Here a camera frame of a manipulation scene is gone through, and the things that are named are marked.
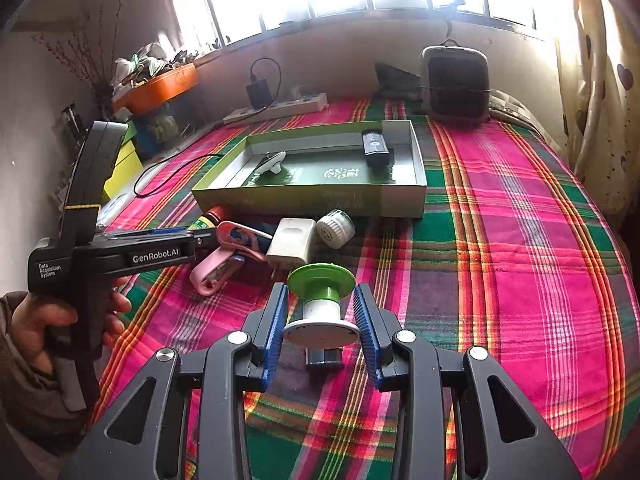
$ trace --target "person's arm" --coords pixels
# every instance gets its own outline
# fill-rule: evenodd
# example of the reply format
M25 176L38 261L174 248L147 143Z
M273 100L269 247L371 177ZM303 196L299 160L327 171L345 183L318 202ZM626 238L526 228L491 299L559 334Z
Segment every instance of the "person's arm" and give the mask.
M127 312L130 303L114 292L110 308ZM12 292L0 299L0 416L56 455L79 443L89 410L72 413L63 404L44 330L47 325L68 326L77 318L74 309L51 298ZM103 342L113 347L123 331L114 312L105 313Z

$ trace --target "human hand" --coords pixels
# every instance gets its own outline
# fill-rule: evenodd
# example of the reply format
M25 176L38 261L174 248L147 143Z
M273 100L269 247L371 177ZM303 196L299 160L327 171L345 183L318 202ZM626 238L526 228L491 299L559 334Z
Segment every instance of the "human hand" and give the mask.
M113 286L126 282L126 278L118 278ZM124 332L124 324L116 313L129 310L131 302L119 292L112 291L110 304L104 313L103 345L113 348L116 339ZM46 326L69 326L77 320L76 310L64 301L27 294L11 318L11 338L30 367L53 375L53 362L45 348L44 329Z

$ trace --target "white bottle cap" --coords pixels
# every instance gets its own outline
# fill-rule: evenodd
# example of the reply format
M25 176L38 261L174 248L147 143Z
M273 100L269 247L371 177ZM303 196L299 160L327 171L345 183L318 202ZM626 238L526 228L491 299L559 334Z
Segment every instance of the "white bottle cap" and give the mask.
M316 231L322 241L332 249L340 249L356 234L356 228L347 213L334 209L329 211L318 223Z

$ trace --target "window sill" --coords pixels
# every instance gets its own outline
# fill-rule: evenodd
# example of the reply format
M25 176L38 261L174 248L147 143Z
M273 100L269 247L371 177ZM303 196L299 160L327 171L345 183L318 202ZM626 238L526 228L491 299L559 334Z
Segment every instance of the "window sill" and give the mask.
M303 20L301 22L287 22L281 24L278 28L272 28L266 32L243 38L242 40L234 41L231 44L225 45L222 48L209 52L202 57L195 60L196 67L207 64L209 61L219 58L225 52L233 52L242 48L251 46L256 43L268 41L272 38L279 38L286 36L287 34L296 34L305 30L311 30L315 27L321 27L322 25L328 25L332 23L348 23L361 20L392 20L392 19L404 19L404 20L442 20L444 18L442 10L430 10L430 9L376 9L376 10L357 10L353 12L343 12L341 14L332 14L331 16L321 16L317 18L311 18L309 20ZM483 27L498 28L500 30L506 30L514 32L522 36L529 38L535 38L536 40L548 41L551 37L548 34L542 33L531 27L519 25L517 23L509 22L508 20L502 20L500 18L490 18L484 14L475 14L473 12L459 11L451 15L449 19L452 22L461 23L473 23L475 25L481 25Z

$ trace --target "green disc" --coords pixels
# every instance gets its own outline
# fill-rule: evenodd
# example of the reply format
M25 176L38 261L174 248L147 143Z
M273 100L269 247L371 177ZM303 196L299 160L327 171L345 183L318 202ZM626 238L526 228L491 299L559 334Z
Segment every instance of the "green disc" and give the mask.
M309 264L294 270L287 286L304 303L312 300L332 300L350 294L356 279L347 269L334 264Z

